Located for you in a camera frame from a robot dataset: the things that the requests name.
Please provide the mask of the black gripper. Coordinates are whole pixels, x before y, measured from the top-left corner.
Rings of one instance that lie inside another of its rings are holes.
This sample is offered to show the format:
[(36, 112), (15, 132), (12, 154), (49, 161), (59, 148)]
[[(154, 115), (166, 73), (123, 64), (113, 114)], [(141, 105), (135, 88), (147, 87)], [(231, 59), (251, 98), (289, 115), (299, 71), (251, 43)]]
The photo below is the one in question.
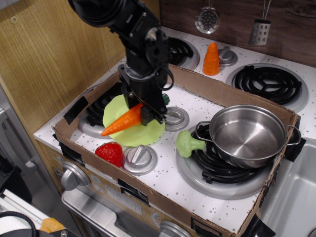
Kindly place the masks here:
[(121, 64), (118, 67), (120, 79), (124, 83), (122, 88), (126, 104), (132, 109), (139, 103), (141, 124), (147, 126), (156, 119), (165, 122), (166, 104), (162, 92), (168, 78), (168, 65), (162, 64), (156, 70), (146, 64)]

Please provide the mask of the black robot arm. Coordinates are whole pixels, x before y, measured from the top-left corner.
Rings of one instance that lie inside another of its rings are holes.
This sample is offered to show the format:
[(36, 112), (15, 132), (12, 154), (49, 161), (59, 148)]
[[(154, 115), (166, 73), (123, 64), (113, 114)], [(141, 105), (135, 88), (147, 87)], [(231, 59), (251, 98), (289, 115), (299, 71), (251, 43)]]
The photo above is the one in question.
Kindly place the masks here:
[(166, 120), (167, 80), (171, 50), (169, 38), (157, 17), (138, 0), (71, 0), (77, 16), (93, 27), (108, 27), (118, 34), (126, 51), (126, 63), (118, 67), (127, 106), (141, 103), (141, 124)]

